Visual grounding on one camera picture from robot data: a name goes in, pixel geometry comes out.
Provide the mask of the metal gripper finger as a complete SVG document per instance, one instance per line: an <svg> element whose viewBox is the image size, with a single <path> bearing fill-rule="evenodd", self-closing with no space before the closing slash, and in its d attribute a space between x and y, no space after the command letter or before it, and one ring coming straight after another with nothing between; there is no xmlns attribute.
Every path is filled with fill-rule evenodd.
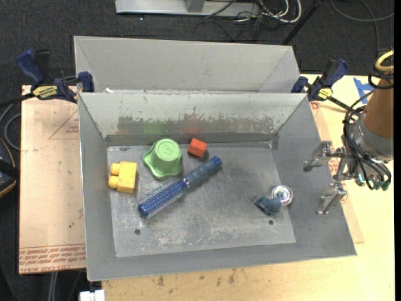
<svg viewBox="0 0 401 301"><path fill-rule="evenodd" d="M345 185L340 182L333 182L327 185L320 196L317 214L328 214L332 206L337 205L347 194Z"/></svg>
<svg viewBox="0 0 401 301"><path fill-rule="evenodd" d="M303 164L304 172L326 165L331 159L331 145L332 142L329 140L322 141L312 152L311 157Z"/></svg>

